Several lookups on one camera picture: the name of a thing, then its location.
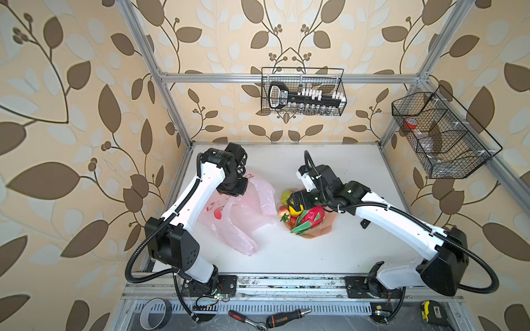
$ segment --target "clear plastic bag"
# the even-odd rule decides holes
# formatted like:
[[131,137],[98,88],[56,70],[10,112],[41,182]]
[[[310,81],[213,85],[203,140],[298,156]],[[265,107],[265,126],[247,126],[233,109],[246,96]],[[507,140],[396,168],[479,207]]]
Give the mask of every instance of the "clear plastic bag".
[[215,191],[199,215],[198,221],[210,227],[224,244],[245,255],[258,251],[251,234],[278,220],[274,203],[275,190],[256,174],[245,175],[249,184],[238,197]]

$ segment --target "wire basket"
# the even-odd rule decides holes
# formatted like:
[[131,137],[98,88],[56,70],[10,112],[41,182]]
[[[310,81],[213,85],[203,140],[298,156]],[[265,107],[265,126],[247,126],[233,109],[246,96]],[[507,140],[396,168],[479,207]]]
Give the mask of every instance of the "wire basket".
[[[450,102],[461,107],[465,120],[451,110]],[[485,127],[441,85],[433,93],[416,92],[392,102],[392,117],[429,178],[466,178],[502,150]]]
[[343,72],[333,68],[263,67],[261,111],[276,112],[279,116],[286,113],[340,116],[348,102]]

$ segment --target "wallpaper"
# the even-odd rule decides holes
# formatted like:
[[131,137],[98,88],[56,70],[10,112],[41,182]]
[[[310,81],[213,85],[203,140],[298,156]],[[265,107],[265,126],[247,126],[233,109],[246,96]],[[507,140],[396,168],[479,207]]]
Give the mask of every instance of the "wallpaper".
[[170,84],[190,137],[200,142],[379,141],[390,104],[403,84],[346,84],[342,116],[308,116],[261,109],[260,87],[248,84]]
[[109,322],[184,152],[136,50],[110,1],[0,0],[2,330]]
[[169,73],[251,67],[416,73],[456,1],[133,0]]
[[[504,147],[498,157],[527,184],[529,19],[528,1],[477,1],[431,76],[495,136]],[[428,180],[399,132],[385,151],[414,214],[437,226],[463,230],[470,249],[496,271],[497,292],[464,292],[478,327],[485,331],[530,329],[529,215],[484,166],[464,180]],[[484,287],[489,282],[487,274],[471,261],[462,283]]]

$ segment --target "black tape roll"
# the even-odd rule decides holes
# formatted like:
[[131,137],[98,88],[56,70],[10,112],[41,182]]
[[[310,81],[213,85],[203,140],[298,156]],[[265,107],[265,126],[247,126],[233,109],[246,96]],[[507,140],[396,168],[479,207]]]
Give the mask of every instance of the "black tape roll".
[[[149,314],[151,313],[151,309],[158,304],[162,304],[164,306],[164,316],[162,316],[162,319],[160,320],[160,322],[158,322],[157,325],[153,326],[149,324]],[[171,303],[166,299],[155,298],[146,303],[145,306],[142,308],[142,311],[140,313],[140,325],[145,330],[158,330],[163,328],[167,324],[167,322],[169,322],[170,318]]]

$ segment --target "white table surface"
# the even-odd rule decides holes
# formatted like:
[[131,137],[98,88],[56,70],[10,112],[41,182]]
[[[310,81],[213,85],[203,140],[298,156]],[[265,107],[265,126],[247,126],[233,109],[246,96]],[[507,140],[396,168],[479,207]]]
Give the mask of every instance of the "white table surface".
[[[303,187],[295,173],[304,164],[304,151],[308,150],[315,165],[329,165],[343,183],[360,182],[403,209],[376,145],[242,146],[248,154],[247,172],[258,173],[271,183],[276,189],[278,204],[283,191]],[[186,171],[183,187],[195,175],[197,153],[210,147],[224,149],[226,145],[195,146],[192,166]],[[200,254],[223,273],[367,273],[378,261],[401,261],[419,256],[390,232],[374,223],[363,229],[360,221],[358,216],[341,214],[329,234],[314,239],[289,233],[281,222],[266,225],[252,234],[259,246],[252,256],[226,246],[203,224],[197,223],[192,234],[200,244]],[[153,271],[167,267],[157,261]]]

